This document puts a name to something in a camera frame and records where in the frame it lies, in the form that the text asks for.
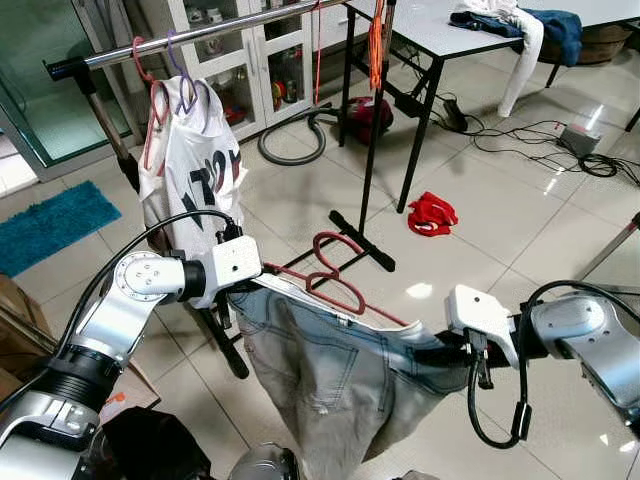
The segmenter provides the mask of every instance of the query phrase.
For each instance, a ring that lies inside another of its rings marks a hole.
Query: red cloth
[[[424,192],[420,200],[409,204],[409,208],[413,208],[413,212],[409,213],[407,223],[419,235],[448,235],[451,233],[449,227],[458,223],[453,207],[431,192]]]

